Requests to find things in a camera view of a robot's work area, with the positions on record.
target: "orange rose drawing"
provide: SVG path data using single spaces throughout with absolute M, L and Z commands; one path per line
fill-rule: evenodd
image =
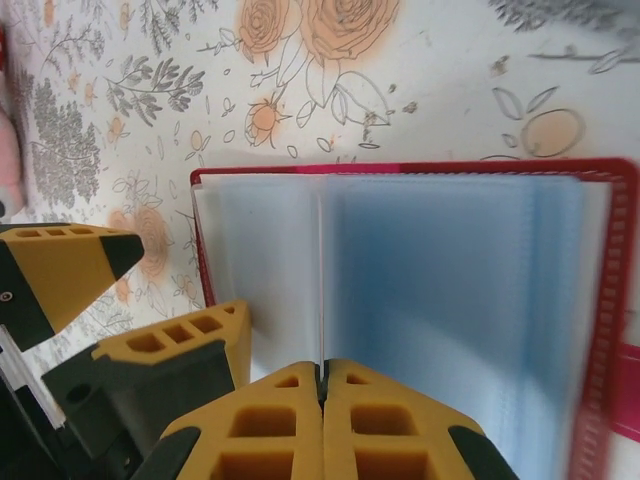
M 243 52 L 253 62 L 253 55 L 275 48 L 285 28 L 289 0 L 245 0 L 241 12 L 240 37 Z
M 116 282 L 116 297 L 125 305 L 129 305 L 129 297 L 131 295 L 131 288 L 129 288 L 129 281 L 122 277 Z
M 142 207 L 134 214 L 133 222 L 144 246 L 144 257 L 138 267 L 149 280 L 158 279 L 164 274 L 169 258 L 170 242 L 164 219 L 157 210 Z
M 282 120 L 287 118 L 290 118 L 290 115 L 282 115 L 278 112 L 276 103 L 264 100 L 253 104 L 245 122 L 245 137 L 253 147 L 262 145 L 267 140 L 273 147 L 274 130 Z
M 132 231 L 134 229 L 131 217 L 125 215 L 122 210 L 115 210 L 111 212 L 109 218 L 107 219 L 107 225 L 118 230 Z
M 55 6 L 53 0 L 45 0 L 44 2 L 44 25 L 50 27 L 53 25 Z
M 322 65 L 356 59 L 395 19 L 399 0 L 303 0 L 300 32 Z

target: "leaf drawing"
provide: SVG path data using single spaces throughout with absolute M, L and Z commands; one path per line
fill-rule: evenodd
M 488 157 L 482 157 L 479 159 L 480 161 L 489 160 L 489 161 L 497 161 L 497 160 L 520 160 L 520 157 L 512 157 L 511 155 L 489 155 Z
M 29 112 L 31 111 L 35 76 L 27 72 L 24 66 L 18 65 L 15 65 L 10 72 L 12 73 L 9 77 L 11 91 L 18 112 L 16 127 L 19 137 L 25 142 L 29 131 Z
M 77 197 L 90 202 L 100 170 L 94 125 L 84 126 L 75 102 L 59 104 L 48 78 L 36 87 L 33 108 L 40 141 L 30 146 L 38 191 L 50 206 L 71 208 Z
M 198 52 L 207 52 L 213 50 L 213 55 L 216 56 L 225 48 L 234 47 L 236 51 L 240 50 L 242 39 L 237 38 L 236 34 L 233 33 L 232 30 L 229 30 L 228 28 L 221 28 L 218 32 L 220 34 L 220 41 L 214 45 L 207 43 L 206 47 L 199 49 Z M 243 53 L 245 54 L 245 56 L 247 56 L 250 52 L 247 50 Z M 228 75 L 229 71 L 229 69 L 226 69 L 225 75 Z
M 160 160 L 164 160 L 164 145 L 162 144 L 162 137 L 158 135 L 158 155 Z
M 623 59 L 626 49 L 613 50 L 606 55 L 600 57 L 589 69 L 589 73 L 597 75 L 605 73 L 614 68 Z
M 509 90 L 505 90 L 500 87 L 493 89 L 493 95 L 496 97 L 498 107 L 500 107 L 500 111 L 505 117 L 510 118 L 511 120 L 523 119 L 524 112 L 518 97 Z
M 222 137 L 222 141 L 224 143 L 231 143 L 231 142 L 233 142 L 234 138 L 236 138 L 236 131 L 235 130 L 229 130 L 227 133 L 224 134 L 224 137 Z
M 176 182 L 173 180 L 169 180 L 169 193 L 171 194 L 171 198 L 174 200 L 178 198 L 178 193 L 176 192 L 178 187 L 176 186 Z
M 221 28 L 220 41 L 225 46 L 231 46 L 236 43 L 236 34 L 228 28 Z
M 157 120 L 157 112 L 163 107 L 158 98 L 166 98 L 169 107 L 176 112 L 189 109 L 192 97 L 204 88 L 204 71 L 192 73 L 193 66 L 180 71 L 173 58 L 162 60 L 154 69 L 148 65 L 148 57 L 129 62 L 127 58 L 122 71 L 127 72 L 119 80 L 105 77 L 108 83 L 107 100 L 122 115 L 128 117 L 133 110 L 148 126 Z
M 305 78 L 307 92 L 317 105 L 322 108 L 327 105 L 338 77 L 340 77 L 340 62 L 337 60 L 325 59 L 322 66 L 315 58 L 309 62 Z
M 153 308 L 156 312 L 158 312 L 163 317 L 167 317 L 167 306 L 164 301 L 164 297 L 162 296 L 162 292 L 158 288 L 158 286 L 149 282 L 149 286 L 147 287 L 147 301 L 149 302 L 149 306 Z
M 611 30 L 621 12 L 610 7 L 607 2 L 592 0 L 562 1 L 514 1 L 489 0 L 495 7 L 498 19 L 505 26 L 515 27 L 515 31 L 531 32 L 548 22 L 562 21 L 598 31 Z
M 96 22 L 102 19 L 105 12 L 113 18 L 109 7 L 104 4 L 104 0 L 81 0 L 80 2 L 80 13 L 93 17 Z
M 287 38 L 282 50 L 276 82 L 279 87 L 289 83 L 302 69 L 309 57 L 302 35 L 295 34 Z
M 206 7 L 218 9 L 218 0 L 142 0 L 140 5 L 141 32 L 151 39 L 156 55 L 170 49 L 174 37 L 180 34 L 180 11 L 189 12 L 195 24 Z
M 216 55 L 219 53 L 219 51 L 220 51 L 220 49 L 221 49 L 221 48 L 222 48 L 222 47 L 219 47 L 219 48 L 216 50 L 216 53 L 215 53 Z M 251 50 L 249 50 L 249 49 L 247 48 L 247 46 L 246 46 L 246 45 L 245 45 L 245 46 L 244 46 L 244 48 L 242 49 L 242 53 L 244 54 L 245 58 L 246 58 L 247 60 L 249 60 L 249 62 L 251 62 L 251 63 L 253 63 L 253 62 L 254 62 L 254 60 L 253 60 L 253 53 L 251 53 Z
M 542 105 L 544 105 L 547 100 L 549 100 L 553 96 L 553 94 L 556 93 L 556 90 L 558 90 L 558 88 L 560 87 L 549 88 L 533 97 L 533 99 L 529 102 L 529 105 L 527 105 L 527 113 L 533 113 Z
M 298 115 L 296 115 L 296 123 L 298 124 L 298 127 L 304 128 L 305 125 L 309 123 L 309 120 L 311 119 L 311 115 L 313 114 L 313 111 L 315 109 L 316 109 L 316 104 L 311 100 L 309 100 L 307 103 L 305 103 L 302 106 L 302 108 L 298 112 Z
M 518 139 L 508 133 L 502 134 L 502 140 L 504 141 L 505 145 L 509 148 L 516 148 L 518 146 Z
M 233 110 L 236 108 L 236 104 L 235 103 L 232 104 L 229 97 L 224 97 L 224 100 L 222 101 L 222 108 L 223 108 L 222 117 L 226 117 L 231 112 L 233 112 Z
M 371 80 L 359 72 L 345 72 L 336 88 L 342 92 L 347 107 L 345 116 L 351 122 L 368 126 L 390 125 L 389 107 L 384 96 Z
M 326 138 L 317 138 L 316 142 L 318 143 L 318 146 L 324 150 L 327 153 L 330 153 L 332 148 L 331 148 L 331 144 L 329 143 L 329 141 Z
M 347 123 L 347 94 L 336 90 L 331 101 L 331 113 L 340 125 Z
M 92 29 L 91 24 L 85 25 L 79 33 L 75 33 L 73 31 L 73 15 L 71 15 L 65 24 L 64 33 L 60 27 L 60 22 L 56 23 L 51 40 L 51 49 L 45 56 L 40 70 L 42 71 L 46 65 L 51 65 L 58 75 L 62 75 L 58 57 L 60 55 L 64 56 L 67 59 L 69 68 L 71 68 L 74 63 L 74 57 L 77 57 L 80 61 L 86 59 L 87 50 L 96 60 L 100 60 L 104 53 L 104 44 L 102 31 L 100 29 Z

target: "flower drawing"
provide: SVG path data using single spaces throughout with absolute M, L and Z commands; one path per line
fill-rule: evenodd
M 290 0 L 245 0 L 239 32 L 245 57 L 253 62 L 254 54 L 273 50 L 283 36 L 298 28 L 299 11 Z
M 394 20 L 399 0 L 306 0 L 300 32 L 319 64 L 356 59 Z
M 133 219 L 130 215 L 125 215 L 122 210 L 115 210 L 109 214 L 107 225 L 118 230 L 133 231 Z
M 578 112 L 569 108 L 542 108 L 549 104 L 559 88 L 556 86 L 544 90 L 528 104 L 505 88 L 493 89 L 502 114 L 509 120 L 519 122 L 519 134 L 502 134 L 503 142 L 513 152 L 521 149 L 532 158 L 557 157 L 568 154 L 584 138 L 586 125 Z M 519 160 L 519 157 L 498 154 L 481 160 Z
M 116 298 L 125 305 L 129 305 L 130 296 L 129 280 L 126 277 L 122 277 L 116 282 Z
M 302 75 L 308 101 L 297 107 L 298 127 L 304 128 L 315 111 L 326 110 L 341 125 L 362 125 L 360 146 L 366 148 L 373 145 L 371 127 L 391 125 L 394 111 L 370 78 L 342 63 L 360 59 L 378 43 L 395 21 L 399 6 L 400 0 L 244 0 L 237 35 L 221 28 L 220 41 L 199 51 L 218 55 L 235 47 L 251 63 L 264 55 L 267 69 L 252 73 L 249 86 L 267 88 L 273 97 L 249 105 L 245 138 L 250 145 L 269 140 L 273 146 L 274 129 L 290 117 L 279 110 L 280 100 L 289 83 Z M 271 52 L 277 58 L 273 65 Z M 319 145 L 327 151 L 324 143 Z
M 273 147 L 274 130 L 287 118 L 290 115 L 282 115 L 277 104 L 269 100 L 252 104 L 245 122 L 245 137 L 251 146 L 257 147 L 269 140 Z
M 171 244 L 162 215 L 154 208 L 141 207 L 133 215 L 133 226 L 144 246 L 144 256 L 138 263 L 140 271 L 149 280 L 162 277 Z

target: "rectangular hole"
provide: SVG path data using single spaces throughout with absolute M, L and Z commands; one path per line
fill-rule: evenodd
M 16 236 L 22 237 L 22 238 L 33 238 L 33 237 L 39 237 L 40 234 L 38 233 L 37 230 L 19 230 L 18 232 L 16 232 Z
M 351 385 L 368 385 L 369 384 L 369 382 L 367 382 L 365 379 L 359 377 L 354 373 L 350 373 L 347 375 L 347 383 L 350 383 Z
M 300 384 L 298 382 L 298 377 L 291 376 L 276 383 L 276 388 L 295 388 L 295 387 L 298 387 L 299 385 Z
M 358 480 L 428 480 L 426 452 L 385 452 L 358 450 Z
M 93 233 L 93 231 L 88 228 L 70 228 L 69 230 L 76 235 L 88 235 L 89 233 Z
M 293 452 L 223 453 L 210 480 L 291 480 Z
M 127 345 L 129 345 L 129 348 L 134 352 L 153 353 L 164 349 L 162 342 L 160 342 L 153 333 L 147 333 L 146 335 L 140 335 L 139 337 L 127 340 Z
M 167 327 L 164 330 L 164 333 L 171 337 L 176 343 L 186 342 L 187 340 L 191 340 L 193 335 L 187 332 L 182 325 L 174 325 L 173 327 Z
M 351 408 L 351 428 L 362 435 L 417 435 L 411 413 L 399 405 L 358 405 Z
M 230 437 L 295 437 L 296 411 L 290 407 L 248 407 L 236 413 Z
M 189 322 L 202 333 L 209 333 L 222 328 L 222 325 L 211 317 L 199 317 L 189 320 Z

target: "yellow plastic part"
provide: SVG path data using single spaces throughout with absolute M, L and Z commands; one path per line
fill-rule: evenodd
M 179 418 L 201 430 L 177 480 L 323 480 L 315 365 L 301 362 Z
M 92 352 L 97 359 L 155 365 L 216 340 L 224 340 L 233 383 L 249 383 L 251 317 L 243 300 L 217 305 L 148 327 L 101 340 Z
M 327 480 L 474 480 L 448 428 L 466 415 L 349 360 L 330 360 L 324 406 Z
M 123 235 L 134 236 L 87 225 L 34 224 L 33 228 L 9 229 L 1 239 L 58 333 L 117 280 L 100 239 Z

